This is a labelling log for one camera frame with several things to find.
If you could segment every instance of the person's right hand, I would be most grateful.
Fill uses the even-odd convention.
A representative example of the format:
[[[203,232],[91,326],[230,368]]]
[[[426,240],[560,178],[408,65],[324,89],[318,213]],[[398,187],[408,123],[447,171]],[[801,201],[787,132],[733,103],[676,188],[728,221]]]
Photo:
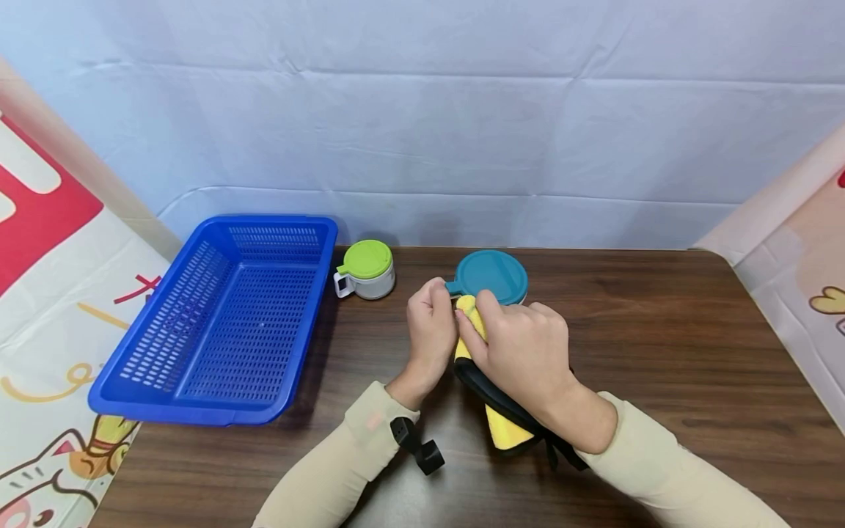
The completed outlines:
[[[455,314],[478,368],[544,427],[581,451],[602,453],[613,440],[616,408],[570,371],[564,318],[539,302],[500,306],[488,290],[478,293],[476,309],[487,342],[461,310]]]

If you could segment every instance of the person's left hand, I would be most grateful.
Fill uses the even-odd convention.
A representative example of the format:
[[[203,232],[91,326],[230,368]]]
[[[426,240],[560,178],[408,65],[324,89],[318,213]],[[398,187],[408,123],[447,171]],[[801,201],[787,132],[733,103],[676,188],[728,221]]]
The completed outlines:
[[[394,400],[416,411],[446,371],[458,339],[445,280],[435,277],[422,285],[408,300],[407,316],[408,364],[386,389]]]

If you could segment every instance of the red graphic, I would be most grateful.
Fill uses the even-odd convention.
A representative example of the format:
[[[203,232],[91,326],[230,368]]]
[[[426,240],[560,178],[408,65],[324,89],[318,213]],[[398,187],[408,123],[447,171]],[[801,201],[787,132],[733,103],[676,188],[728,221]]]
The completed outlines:
[[[123,297],[118,297],[117,299],[114,300],[115,304],[120,304],[121,302],[126,302],[129,299],[134,299],[135,297],[141,295],[145,291],[154,290],[155,287],[158,286],[159,281],[161,280],[161,275],[156,276],[153,280],[146,280],[141,275],[136,275],[135,280],[137,280],[138,282],[143,284],[143,286],[141,286],[140,289],[133,291],[132,293],[130,293],[128,295],[124,295]],[[147,294],[147,297],[146,297],[147,300],[150,299],[150,295],[151,294],[149,294],[149,293]]]
[[[8,196],[16,208],[12,216],[0,221],[2,295],[32,264],[97,216],[103,204],[8,117],[0,116],[0,121],[46,161],[62,181],[50,193],[33,193],[0,164],[0,193]]]

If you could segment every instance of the black strap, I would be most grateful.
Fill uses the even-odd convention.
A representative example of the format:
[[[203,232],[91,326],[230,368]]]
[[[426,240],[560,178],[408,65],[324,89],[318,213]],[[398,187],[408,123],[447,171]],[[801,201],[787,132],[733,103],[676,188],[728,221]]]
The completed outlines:
[[[522,427],[529,433],[533,434],[538,439],[546,441],[546,454],[548,457],[548,464],[552,470],[558,467],[558,456],[555,450],[560,451],[567,462],[570,463],[576,470],[584,471],[588,465],[584,460],[578,456],[575,449],[569,442],[566,442],[558,435],[552,433],[540,422],[538,422],[531,413],[522,408],[521,405],[513,401],[499,387],[493,384],[478,365],[468,357],[458,357],[455,359],[455,376],[466,385],[472,392],[476,393],[482,401],[490,406],[491,409],[498,412],[518,427]]]
[[[433,440],[420,444],[417,428],[414,427],[411,418],[405,416],[394,418],[393,422],[390,423],[390,431],[399,447],[414,455],[417,465],[426,476],[431,475],[446,463],[443,460],[443,455],[440,454],[440,449]]]

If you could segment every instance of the teal lid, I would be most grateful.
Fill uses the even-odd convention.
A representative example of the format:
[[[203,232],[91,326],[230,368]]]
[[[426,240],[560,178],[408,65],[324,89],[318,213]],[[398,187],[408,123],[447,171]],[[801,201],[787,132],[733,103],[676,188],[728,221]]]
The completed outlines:
[[[450,295],[478,295],[490,290],[499,304],[518,304],[528,293],[528,274],[519,260],[507,253],[484,249],[470,253],[458,264],[455,281],[447,282]]]

